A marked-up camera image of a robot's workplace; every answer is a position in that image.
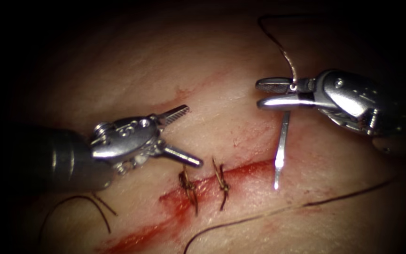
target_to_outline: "dark background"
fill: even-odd
[[[147,7],[149,1],[41,1],[0,5],[0,102],[7,111],[12,88],[29,75],[48,49],[67,40],[80,26],[116,15],[127,8]],[[176,5],[171,1],[163,5]],[[343,19],[400,75],[394,84],[406,97],[406,2],[320,1]]]

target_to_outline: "blood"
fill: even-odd
[[[238,195],[242,195],[242,190],[249,180],[271,179],[272,176],[272,160],[255,162],[224,172],[225,180],[231,185],[230,192],[234,191]],[[221,190],[215,175],[193,183],[196,187],[199,205],[222,201],[218,199]],[[181,187],[177,187],[160,196],[158,201],[164,213],[170,215],[167,219],[156,225],[145,226],[119,238],[118,241],[106,240],[96,248],[96,251],[101,254],[129,253],[146,250],[166,241],[173,241],[175,245],[184,246],[185,242],[181,235],[195,217],[195,208],[190,204],[186,192]]]

